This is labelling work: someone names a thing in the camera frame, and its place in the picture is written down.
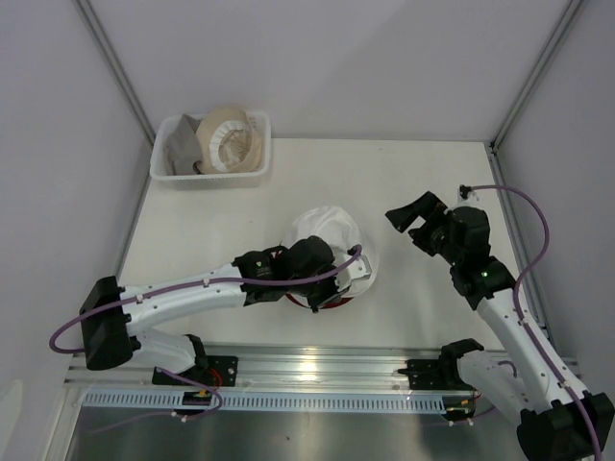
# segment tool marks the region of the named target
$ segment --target white container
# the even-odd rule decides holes
[[[150,159],[150,176],[153,180],[164,181],[178,188],[221,188],[221,187],[256,187],[267,176],[271,168],[271,124],[265,112],[246,110],[250,125],[262,137],[262,154],[258,170],[249,173],[220,173],[217,175],[169,175],[166,171],[162,146],[166,138],[173,133],[180,123],[181,115],[165,118],[154,142]],[[197,120],[203,120],[204,114],[190,114]]]

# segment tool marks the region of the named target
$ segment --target white cloth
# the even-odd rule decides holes
[[[380,258],[371,237],[362,231],[355,220],[339,206],[321,206],[305,212],[292,223],[282,240],[286,248],[292,247],[303,238],[316,235],[325,240],[336,258],[346,255],[357,243],[363,247],[362,254],[372,269],[367,280],[354,281],[344,298],[354,298],[364,293],[376,279]]]

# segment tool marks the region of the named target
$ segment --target gray cloth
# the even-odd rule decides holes
[[[203,158],[201,144],[196,137],[200,120],[182,115],[175,131],[166,138],[163,146],[164,161],[169,175],[196,175],[194,163]]]

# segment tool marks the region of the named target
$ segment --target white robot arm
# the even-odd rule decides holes
[[[86,365],[107,370],[139,364],[199,381],[209,367],[200,338],[164,333],[156,325],[204,310],[275,302],[287,293],[305,297],[318,312],[322,305],[339,301],[353,281],[371,276],[360,250],[356,246],[346,255],[334,256],[324,240],[311,236],[289,249],[249,252],[185,279],[126,287],[118,286],[115,277],[100,279],[78,319]],[[56,338],[50,343],[54,350]]]
[[[430,192],[408,206],[388,211],[399,232],[428,255],[451,266],[456,291],[500,339],[514,376],[474,340],[442,348],[439,363],[455,384],[479,389],[514,425],[530,461],[575,461],[604,448],[615,408],[605,394],[592,395],[566,367],[542,333],[516,280],[491,255],[489,221],[470,187],[459,188],[456,206],[446,207]]]

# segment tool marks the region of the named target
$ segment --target white table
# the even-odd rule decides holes
[[[473,337],[502,346],[453,289],[449,267],[415,248],[384,218],[430,190],[453,205],[461,184],[492,183],[476,142],[274,139],[273,173],[258,188],[175,190],[151,182],[122,284],[198,274],[280,242],[304,211],[340,205],[372,235],[381,267],[370,290],[312,314],[287,300],[204,312],[160,329],[205,342],[255,345],[440,348]],[[481,192],[493,254],[517,276],[497,195]]]

